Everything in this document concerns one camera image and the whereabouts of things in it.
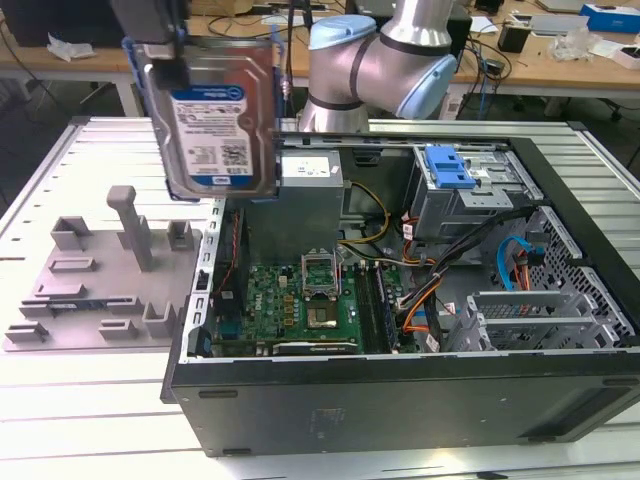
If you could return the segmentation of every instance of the table leg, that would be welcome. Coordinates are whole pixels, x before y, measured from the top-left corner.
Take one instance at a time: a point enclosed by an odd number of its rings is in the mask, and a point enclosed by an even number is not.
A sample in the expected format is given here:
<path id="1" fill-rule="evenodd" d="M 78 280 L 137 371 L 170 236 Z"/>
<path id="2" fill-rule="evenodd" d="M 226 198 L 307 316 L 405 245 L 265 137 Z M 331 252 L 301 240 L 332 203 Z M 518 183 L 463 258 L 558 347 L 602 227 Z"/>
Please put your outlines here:
<path id="1" fill-rule="evenodd" d="M 447 94 L 442 101 L 442 108 L 440 109 L 440 116 L 438 117 L 440 120 L 456 119 L 466 91 L 467 87 L 465 85 L 449 85 Z"/>
<path id="2" fill-rule="evenodd" d="M 3 78 L 0 80 L 2 82 L 2 86 L 8 91 L 11 92 L 12 95 L 15 95 L 20 100 L 24 102 L 28 102 L 31 100 L 31 94 L 29 90 L 27 90 L 27 86 L 22 79 L 13 79 L 13 78 Z"/>
<path id="3" fill-rule="evenodd" d="M 124 114 L 127 117 L 143 117 L 144 112 L 138 100 L 136 86 L 125 80 L 116 82 L 116 89 L 118 90 L 118 96 L 120 97 Z"/>
<path id="4" fill-rule="evenodd" d="M 559 117 L 566 106 L 567 97 L 547 97 L 547 106 L 544 108 L 545 117 Z"/>

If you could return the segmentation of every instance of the laptop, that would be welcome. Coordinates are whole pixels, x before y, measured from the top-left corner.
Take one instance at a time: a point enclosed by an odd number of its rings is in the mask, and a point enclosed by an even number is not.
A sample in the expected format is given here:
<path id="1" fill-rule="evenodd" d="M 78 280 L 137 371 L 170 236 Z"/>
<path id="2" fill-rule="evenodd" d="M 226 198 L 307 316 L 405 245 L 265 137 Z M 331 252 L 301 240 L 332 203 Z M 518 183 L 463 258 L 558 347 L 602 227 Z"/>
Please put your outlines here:
<path id="1" fill-rule="evenodd" d="M 585 0 L 536 0 L 536 3 L 551 13 L 580 13 Z"/>

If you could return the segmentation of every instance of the yellow wire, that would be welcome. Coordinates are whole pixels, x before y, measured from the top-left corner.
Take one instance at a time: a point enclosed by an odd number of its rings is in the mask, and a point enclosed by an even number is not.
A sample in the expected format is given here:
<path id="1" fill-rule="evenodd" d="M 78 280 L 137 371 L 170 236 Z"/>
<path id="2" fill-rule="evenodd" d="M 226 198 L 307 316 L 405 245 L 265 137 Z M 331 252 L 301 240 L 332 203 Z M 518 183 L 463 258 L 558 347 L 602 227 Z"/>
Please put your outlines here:
<path id="1" fill-rule="evenodd" d="M 387 233 L 387 230 L 389 230 L 389 224 L 390 224 L 389 217 L 391 216 L 391 214 L 385 208 L 384 204 L 382 203 L 382 200 L 380 200 L 380 198 L 375 193 L 373 193 L 371 190 L 365 187 L 362 183 L 351 182 L 351 184 L 360 187 L 362 190 L 364 190 L 369 195 L 371 195 L 371 198 L 373 198 L 375 202 L 380 206 L 380 208 L 384 212 L 384 225 L 382 225 L 382 230 L 380 230 L 378 233 L 370 237 L 358 238 L 356 240 L 340 240 L 338 243 L 359 245 L 363 243 L 374 242 L 379 238 L 382 238 Z"/>

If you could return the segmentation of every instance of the cable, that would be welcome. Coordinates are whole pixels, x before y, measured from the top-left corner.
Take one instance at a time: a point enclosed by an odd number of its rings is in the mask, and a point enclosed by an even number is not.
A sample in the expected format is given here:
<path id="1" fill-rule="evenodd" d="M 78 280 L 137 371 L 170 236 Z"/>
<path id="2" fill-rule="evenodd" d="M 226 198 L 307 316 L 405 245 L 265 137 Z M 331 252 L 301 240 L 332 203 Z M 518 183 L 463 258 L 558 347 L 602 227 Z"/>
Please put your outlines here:
<path id="1" fill-rule="evenodd" d="M 296 38 L 297 38 L 297 39 L 298 39 L 298 41 L 299 41 L 301 44 L 303 44 L 305 47 L 307 47 L 307 48 L 309 47 L 309 43 L 308 43 L 306 40 L 304 40 L 304 39 L 300 38 L 300 36 L 298 35 L 298 32 L 297 32 L 297 31 L 296 31 Z"/>
<path id="2" fill-rule="evenodd" d="M 366 225 L 360 228 L 360 234 L 362 235 L 362 238 L 366 238 L 367 237 L 367 227 Z M 369 247 L 371 247 L 373 250 L 376 251 L 376 254 L 379 255 L 381 258 L 387 258 L 387 256 L 384 254 L 384 252 L 380 249 L 380 247 L 378 247 L 374 242 L 367 242 L 367 245 Z"/>
<path id="3" fill-rule="evenodd" d="M 4 193 L 4 190 L 2 188 L 2 185 L 0 185 L 0 199 L 2 199 L 2 201 L 5 203 L 5 205 L 7 207 L 9 207 L 9 205 L 11 205 L 9 203 L 9 199 L 7 198 L 7 195 Z"/>
<path id="4" fill-rule="evenodd" d="M 410 258 L 408 255 L 409 252 L 409 246 L 411 245 L 411 243 L 413 242 L 413 240 L 409 240 L 407 243 L 405 243 L 404 248 L 402 249 L 402 259 L 406 262 L 406 263 L 411 263 L 414 265 L 419 265 L 422 263 L 422 260 L 418 260 L 418 259 L 413 259 Z M 427 258 L 425 260 L 426 263 L 430 264 L 430 265 L 434 265 L 436 263 L 435 259 L 433 258 Z"/>
<path id="5" fill-rule="evenodd" d="M 525 250 L 521 250 L 518 254 L 518 257 L 522 257 L 526 255 L 527 252 Z M 531 278 L 529 277 L 529 265 L 522 266 L 522 272 L 520 272 L 520 265 L 517 263 L 514 267 L 516 282 L 518 283 L 518 287 L 520 290 L 531 290 Z"/>
<path id="6" fill-rule="evenodd" d="M 504 288 L 507 290 L 513 290 L 513 283 L 511 283 L 511 279 L 507 274 L 507 267 L 505 265 L 505 253 L 507 250 L 507 246 L 511 242 L 518 242 L 520 246 L 526 251 L 531 252 L 533 250 L 533 246 L 527 242 L 524 238 L 519 237 L 517 235 L 509 235 L 505 238 L 498 247 L 496 252 L 496 265 L 498 266 L 498 273 L 500 274 L 500 279 L 504 284 Z"/>
<path id="7" fill-rule="evenodd" d="M 274 18 L 274 17 L 280 17 L 280 18 L 287 18 L 284 15 L 281 14 L 273 14 L 273 15 L 267 15 L 264 17 L 260 17 L 257 20 L 253 20 L 249 23 L 241 23 L 238 20 L 236 20 L 235 18 L 230 18 L 230 17 L 224 17 L 224 16 L 220 16 L 220 17 L 215 17 L 214 19 L 212 19 L 208 24 L 207 24 L 207 29 L 209 30 L 209 33 L 213 34 L 213 35 L 218 35 L 220 37 L 224 37 L 224 38 L 237 38 L 237 39 L 243 39 L 243 38 L 261 38 L 261 37 L 268 37 L 270 35 L 272 35 L 273 33 L 283 33 L 286 32 L 288 29 L 287 28 L 281 28 L 279 30 L 277 30 L 276 32 L 265 32 L 265 33 L 257 33 L 255 35 L 228 35 L 227 32 L 231 29 L 231 27 L 233 26 L 233 24 L 236 24 L 240 27 L 250 27 L 252 25 L 255 25 L 258 22 L 261 22 L 263 19 L 267 19 L 267 18 Z M 214 28 L 212 28 L 212 25 L 216 22 L 219 22 L 220 20 L 229 20 L 229 24 L 227 25 L 227 27 L 225 28 L 225 30 L 223 32 L 219 31 L 219 30 L 215 30 Z M 294 29 L 296 28 L 300 28 L 300 27 L 304 27 L 304 25 L 297 25 L 295 27 L 293 27 Z"/>
<path id="8" fill-rule="evenodd" d="M 371 255 L 367 255 L 366 253 L 362 253 L 356 247 L 354 247 L 353 245 L 349 245 L 348 243 L 343 243 L 341 245 L 347 250 L 349 250 L 352 254 L 357 255 L 358 257 L 363 258 L 364 260 L 369 260 L 371 262 L 392 263 L 394 265 L 399 265 L 401 267 L 411 267 L 411 268 L 420 267 L 420 265 L 414 265 L 411 263 L 402 262 L 400 260 L 396 260 L 393 258 L 372 257 Z"/>
<path id="9" fill-rule="evenodd" d="M 608 98 L 598 98 L 598 100 L 600 100 L 601 102 L 604 102 L 608 105 L 613 105 L 616 108 L 621 108 L 622 110 L 629 110 L 629 111 L 637 111 L 640 110 L 640 107 L 625 107 L 624 105 L 620 105 L 619 103 L 614 102 L 613 100 L 609 100 Z"/>
<path id="10" fill-rule="evenodd" d="M 2 19 L 0 20 L 0 36 L 2 37 L 2 41 L 4 43 L 4 45 L 7 47 L 7 50 L 9 50 L 9 53 L 11 54 L 11 56 L 13 57 L 13 59 L 16 61 L 16 63 L 18 65 L 20 65 L 20 68 L 22 68 L 25 72 L 27 72 L 29 74 L 29 76 L 35 80 L 38 85 L 40 85 L 42 87 L 42 89 L 47 92 L 47 95 L 49 95 L 49 97 L 51 97 L 51 100 L 53 100 L 53 103 L 56 104 L 56 106 L 62 111 L 64 112 L 64 114 L 68 117 L 71 117 L 71 113 L 67 110 L 67 108 L 56 98 L 56 96 L 51 93 L 51 91 L 46 87 L 46 85 L 44 84 L 44 82 L 42 80 L 40 80 L 38 77 L 36 77 L 33 72 L 31 70 L 29 70 L 29 68 L 22 63 L 22 60 L 20 60 L 18 58 L 18 55 L 16 55 L 16 52 L 13 51 L 13 48 L 11 47 L 11 45 L 9 44 L 9 42 L 7 41 L 7 37 L 4 34 L 4 25 L 5 25 L 5 20 Z"/>
<path id="11" fill-rule="evenodd" d="M 483 74 L 484 78 L 482 81 L 482 99 L 481 99 L 481 103 L 480 103 L 480 108 L 479 113 L 478 113 L 478 119 L 481 118 L 482 113 L 483 113 L 483 109 L 484 109 L 484 101 L 485 101 L 485 91 L 484 91 L 484 87 L 486 84 L 486 79 L 488 78 L 489 80 L 495 82 L 494 83 L 494 87 L 493 87 L 493 96 L 491 99 L 491 103 L 489 104 L 489 107 L 487 108 L 487 111 L 485 112 L 485 118 L 488 115 L 489 111 L 491 110 L 491 107 L 493 106 L 494 102 L 495 102 L 495 98 L 497 96 L 498 93 L 498 88 L 500 87 L 500 85 L 502 84 L 502 82 L 507 79 L 510 75 L 511 72 L 513 71 L 513 65 L 511 63 L 511 60 L 509 60 L 509 58 L 504 55 L 502 52 L 500 52 L 499 50 L 495 49 L 494 47 L 492 47 L 491 45 L 487 45 L 486 43 L 483 43 L 477 39 L 471 38 L 471 36 L 469 36 L 468 38 L 469 43 L 471 44 L 471 47 L 465 47 L 466 50 L 469 50 L 470 52 L 472 52 L 475 57 L 476 57 L 476 63 L 477 63 L 477 69 L 478 69 L 478 73 L 476 74 L 476 79 L 475 82 L 473 84 L 473 86 L 471 87 L 471 90 L 467 93 L 465 99 L 462 102 L 462 105 L 460 106 L 460 110 L 458 111 L 458 115 L 460 115 L 463 110 L 465 108 L 468 107 L 469 102 L 471 100 L 471 96 L 473 95 L 476 87 L 478 86 L 478 83 L 480 81 L 480 75 Z M 489 72 L 487 71 L 487 66 L 486 66 L 486 59 L 483 57 L 482 55 L 482 47 L 486 47 L 489 50 L 492 50 L 493 52 L 497 53 L 498 55 L 500 55 L 504 60 L 505 60 L 505 68 L 508 66 L 508 70 L 505 73 L 504 71 L 500 73 L 499 76 L 495 76 L 495 75 L 491 75 L 489 74 Z"/>
<path id="12" fill-rule="evenodd" d="M 627 169 L 631 168 L 631 165 L 633 165 L 633 162 L 635 161 L 639 153 L 640 153 L 640 145 L 638 145 L 638 148 L 636 148 L 636 151 L 633 152 L 633 155 L 631 155 L 631 158 L 629 159 L 629 162 L 627 162 L 627 164 L 625 165 L 625 168 Z"/>
<path id="13" fill-rule="evenodd" d="M 436 289 L 440 286 L 441 283 L 442 283 L 442 280 L 438 280 L 434 286 L 432 286 L 431 288 L 429 288 L 429 290 L 427 290 L 425 292 L 425 294 L 420 298 L 420 300 L 418 300 L 416 302 L 416 304 L 413 306 L 413 308 L 409 311 L 409 314 L 407 315 L 407 318 L 404 321 L 404 324 L 402 325 L 402 331 L 403 332 L 405 332 L 405 333 L 414 332 L 414 331 L 429 332 L 429 327 L 425 327 L 425 326 L 412 327 L 412 326 L 410 326 L 411 325 L 411 320 L 413 320 L 413 317 L 416 314 L 416 312 L 418 311 L 418 308 L 420 308 L 420 305 L 422 303 L 424 303 L 424 301 L 429 297 L 429 295 L 431 295 L 433 292 L 436 291 Z"/>
<path id="14" fill-rule="evenodd" d="M 291 105 L 291 116 L 295 117 L 296 107 L 293 102 L 293 17 L 295 13 L 295 5 L 293 2 L 289 2 L 289 14 L 287 16 L 287 77 L 289 78 L 290 92 L 289 92 L 289 104 Z"/>
<path id="15" fill-rule="evenodd" d="M 378 233 L 370 237 L 359 238 L 357 240 L 339 240 L 338 243 L 340 243 L 341 245 L 348 245 L 348 244 L 358 245 L 363 243 L 375 242 L 376 240 L 379 240 L 380 238 L 384 237 L 387 231 L 389 230 L 389 225 L 390 225 L 389 217 L 391 216 L 391 214 L 387 211 L 386 207 L 382 203 L 382 200 L 380 200 L 380 198 L 371 190 L 369 190 L 365 185 L 358 182 L 351 182 L 351 185 L 364 190 L 364 192 L 367 193 L 378 204 L 378 206 L 382 209 L 382 212 L 384 213 L 384 225 L 382 226 L 382 230 L 380 230 Z"/>
<path id="16" fill-rule="evenodd" d="M 444 273 L 449 268 L 449 264 L 458 260 L 465 252 L 478 246 L 496 225 L 510 220 L 516 220 L 518 218 L 529 217 L 536 209 L 537 207 L 535 206 L 529 206 L 498 213 L 453 242 L 431 266 L 428 274 L 430 278 L 427 283 L 400 298 L 398 300 L 399 307 L 401 309 L 408 308 L 412 303 L 412 300 L 423 295 L 423 293 L 429 289 L 434 282 L 440 281 Z"/>
<path id="17" fill-rule="evenodd" d="M 239 223 L 240 223 L 240 215 L 238 214 L 238 212 L 236 212 L 235 215 L 233 216 L 233 240 L 232 240 L 233 241 L 233 253 L 232 253 L 232 256 L 231 256 L 231 264 L 229 265 L 229 269 L 227 270 L 227 273 L 225 274 L 224 278 L 222 279 L 222 283 L 216 289 L 216 291 L 213 293 L 214 295 L 219 295 L 220 294 L 220 292 L 222 291 L 222 289 L 226 285 L 227 281 L 229 280 L 229 277 L 231 276 L 231 272 L 235 268 L 236 258 L 238 256 L 238 224 Z"/>

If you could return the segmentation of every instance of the red wire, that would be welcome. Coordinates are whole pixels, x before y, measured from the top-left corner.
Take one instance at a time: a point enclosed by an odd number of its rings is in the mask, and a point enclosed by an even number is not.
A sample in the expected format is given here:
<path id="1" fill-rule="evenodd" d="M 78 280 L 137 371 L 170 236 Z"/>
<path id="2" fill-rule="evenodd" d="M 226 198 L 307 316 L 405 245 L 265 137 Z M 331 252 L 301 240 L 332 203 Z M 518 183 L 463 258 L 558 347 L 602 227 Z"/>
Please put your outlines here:
<path id="1" fill-rule="evenodd" d="M 240 215 L 238 215 L 238 212 L 236 212 L 235 216 L 233 217 L 233 254 L 231 257 L 231 265 L 229 265 L 229 270 L 227 270 L 227 273 L 224 276 L 222 283 L 220 284 L 218 289 L 214 292 L 214 295 L 218 295 L 222 291 L 225 284 L 227 283 L 227 280 L 229 280 L 229 277 L 231 276 L 231 272 L 233 271 L 233 268 L 235 266 L 236 257 L 238 254 L 238 223 L 239 221 L 240 221 Z"/>

